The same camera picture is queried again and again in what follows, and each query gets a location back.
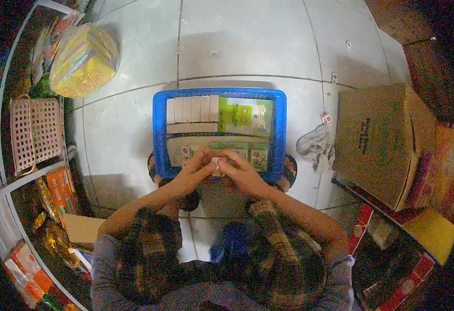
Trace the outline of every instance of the blue plastic tray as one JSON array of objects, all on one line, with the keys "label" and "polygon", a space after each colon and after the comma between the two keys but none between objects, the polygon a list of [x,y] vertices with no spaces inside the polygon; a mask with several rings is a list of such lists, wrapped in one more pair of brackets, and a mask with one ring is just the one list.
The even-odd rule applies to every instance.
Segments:
[{"label": "blue plastic tray", "polygon": [[281,90],[252,88],[208,88],[164,90],[153,97],[153,147],[157,173],[164,178],[174,178],[180,167],[172,167],[166,147],[166,101],[169,98],[219,95],[221,97],[253,98],[274,101],[273,136],[270,139],[267,171],[261,173],[266,182],[281,179],[286,153],[286,94]]}]

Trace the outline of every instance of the pink plastic basket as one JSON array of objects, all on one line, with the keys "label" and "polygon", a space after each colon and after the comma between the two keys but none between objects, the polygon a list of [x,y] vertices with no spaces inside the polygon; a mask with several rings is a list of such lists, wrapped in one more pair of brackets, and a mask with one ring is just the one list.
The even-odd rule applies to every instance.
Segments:
[{"label": "pink plastic basket", "polygon": [[36,163],[61,154],[59,102],[55,98],[31,99],[24,94],[11,98],[10,105],[15,175],[21,176],[31,173]]}]

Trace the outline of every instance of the person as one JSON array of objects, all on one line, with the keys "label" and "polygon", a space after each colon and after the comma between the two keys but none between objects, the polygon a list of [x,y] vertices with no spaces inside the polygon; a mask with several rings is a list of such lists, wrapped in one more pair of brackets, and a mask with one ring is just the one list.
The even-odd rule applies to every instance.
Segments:
[{"label": "person", "polygon": [[[213,157],[220,157],[217,164]],[[296,177],[292,157],[286,158],[285,177],[271,185],[233,150],[200,147],[165,182],[152,155],[148,164],[159,188],[118,209],[99,228],[94,310],[351,309],[354,259],[347,234],[332,218],[285,194]],[[217,165],[250,198],[247,212],[255,227],[234,229],[252,234],[226,243],[220,263],[179,264],[179,208],[195,201],[201,183],[214,182]]]}]

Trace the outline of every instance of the human hand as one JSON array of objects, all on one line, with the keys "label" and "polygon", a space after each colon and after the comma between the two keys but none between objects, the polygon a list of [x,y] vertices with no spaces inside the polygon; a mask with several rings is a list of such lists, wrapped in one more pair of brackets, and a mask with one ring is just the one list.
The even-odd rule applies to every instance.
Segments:
[{"label": "human hand", "polygon": [[[242,192],[255,197],[266,197],[273,190],[261,179],[248,160],[241,157],[235,150],[225,149],[220,151],[218,155],[223,157],[218,160],[218,167],[235,182]],[[237,167],[230,165],[226,157],[233,160]]]},{"label": "human hand", "polygon": [[163,187],[168,187],[174,196],[186,196],[192,193],[199,183],[217,168],[217,165],[211,161],[214,156],[216,156],[214,150],[206,146],[199,147],[177,177]]}]

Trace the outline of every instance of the gray cloth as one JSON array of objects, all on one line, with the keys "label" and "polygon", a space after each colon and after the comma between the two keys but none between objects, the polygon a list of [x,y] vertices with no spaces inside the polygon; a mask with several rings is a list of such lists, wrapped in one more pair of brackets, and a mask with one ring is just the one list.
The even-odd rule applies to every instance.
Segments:
[{"label": "gray cloth", "polygon": [[[239,291],[230,282],[199,283],[164,296],[161,303],[139,306],[116,290],[114,275],[121,243],[109,235],[95,241],[92,258],[92,305],[95,311],[199,310],[208,300],[231,310],[268,310]],[[352,265],[354,259],[342,254],[329,263],[324,296],[313,310],[351,310],[353,304]]]},{"label": "gray cloth", "polygon": [[301,136],[296,141],[296,151],[305,160],[313,162],[314,173],[329,171],[336,158],[334,144],[325,124]]}]

